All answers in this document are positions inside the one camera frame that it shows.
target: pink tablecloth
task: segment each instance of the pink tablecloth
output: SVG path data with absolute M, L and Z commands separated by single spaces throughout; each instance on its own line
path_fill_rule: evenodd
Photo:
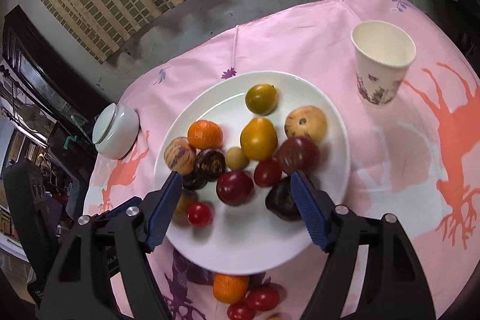
M 418 49 L 407 81 L 386 109 L 357 96 L 350 32 L 380 19 L 404 29 Z M 480 258 L 479 79 L 443 32 L 404 0 L 326 0 L 237 26 L 136 80 L 121 102 L 135 108 L 142 130 L 133 151 L 98 157 L 85 212 L 95 214 L 152 190 L 155 158 L 177 115 L 222 79 L 254 70 L 299 75 L 337 106 L 350 137 L 352 173 L 346 204 L 360 215 L 395 213 L 423 265 L 439 317 Z M 298 319 L 325 262 L 315 246 L 255 283 L 270 278 L 286 289 L 277 311 Z M 344 313 L 356 307 L 366 254 L 360 253 Z M 212 274 L 164 243 L 149 256 L 160 290 L 184 320 L 226 319 L 212 297 Z M 119 278 L 114 290 L 130 313 Z M 261 314 L 265 319 L 270 313 Z

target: dark red tomato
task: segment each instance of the dark red tomato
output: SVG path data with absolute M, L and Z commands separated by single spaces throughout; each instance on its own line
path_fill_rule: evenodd
M 187 219 L 189 223 L 197 228 L 207 226 L 212 222 L 212 218 L 212 211 L 210 208 L 201 202 L 194 202 L 187 210 Z
M 275 158 L 258 163 L 253 173 L 253 181 L 260 187 L 275 186 L 282 179 L 282 168 Z
M 255 317 L 255 311 L 249 308 L 245 302 L 230 305 L 226 314 L 230 320 L 253 320 Z
M 230 206 L 246 203 L 254 192 L 254 183 L 244 171 L 230 171 L 217 180 L 217 195 Z
M 268 286 L 261 286 L 253 289 L 247 296 L 246 303 L 253 309 L 260 312 L 267 312 L 274 309 L 280 302 L 280 294 Z
M 309 175 L 315 171 L 320 162 L 320 149 L 311 138 L 296 136 L 286 139 L 275 157 L 287 175 L 292 175 L 297 170 Z

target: orange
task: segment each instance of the orange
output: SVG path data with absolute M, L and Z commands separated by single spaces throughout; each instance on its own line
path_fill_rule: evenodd
M 188 128 L 187 136 L 189 144 L 199 150 L 222 146 L 222 128 L 212 121 L 199 120 L 194 122 Z
M 249 281 L 249 276 L 216 274 L 213 297 L 224 304 L 236 304 L 245 297 Z

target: white plate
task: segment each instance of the white plate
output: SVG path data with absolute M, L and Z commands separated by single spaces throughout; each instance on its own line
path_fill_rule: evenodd
M 328 131 L 321 150 L 328 158 L 315 177 L 335 204 L 342 202 L 350 174 L 350 146 L 340 114 L 328 97 L 298 76 L 275 71 L 260 71 L 232 77 L 199 95 L 175 120 L 165 136 L 154 169 L 154 188 L 162 187 L 170 174 L 163 153 L 172 139 L 186 136 L 190 125 L 199 120 L 214 121 L 222 127 L 224 147 L 240 145 L 240 133 L 255 117 L 245 106 L 245 94 L 255 84 L 269 83 L 278 91 L 277 108 L 268 115 L 278 134 L 278 145 L 285 139 L 285 118 L 294 109 L 315 105 L 322 109 Z M 258 162 L 247 171 L 253 177 Z M 251 275 L 272 269 L 302 252 L 310 237 L 302 221 L 286 222 L 265 208 L 269 188 L 255 186 L 255 196 L 238 207 L 222 203 L 215 182 L 198 191 L 201 201 L 214 205 L 211 227 L 196 229 L 171 223 L 166 232 L 172 245 L 192 262 L 208 270 L 229 275 Z

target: white cup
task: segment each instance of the white cup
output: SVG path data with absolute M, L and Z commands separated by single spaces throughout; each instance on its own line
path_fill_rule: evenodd
M 383 21 L 361 22 L 351 39 L 363 101 L 378 106 L 392 102 L 417 54 L 415 43 L 398 26 Z

